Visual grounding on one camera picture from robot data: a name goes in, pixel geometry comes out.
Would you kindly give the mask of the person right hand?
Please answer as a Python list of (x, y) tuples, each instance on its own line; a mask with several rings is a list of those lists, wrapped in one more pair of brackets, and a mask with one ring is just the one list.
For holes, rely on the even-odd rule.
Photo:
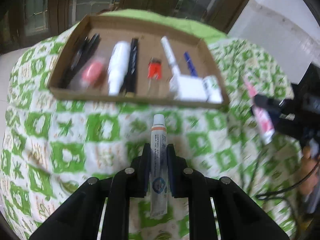
[[(309, 172), (311, 172), (312, 169), (317, 165), (317, 161), (311, 158), (310, 152), (311, 151), (309, 146), (305, 146), (303, 148), (303, 151), (302, 151), (303, 156), (301, 158), (301, 163), (300, 163), (301, 166), (299, 170), (299, 175), (300, 175), (300, 178), (302, 179), (305, 176), (307, 176)], [(317, 176), (317, 171), (318, 171), (318, 168), (314, 170), (313, 174), (306, 181), (300, 184), (299, 191), (302, 195), (304, 196), (309, 195), (317, 185), (319, 181), (319, 178)]]

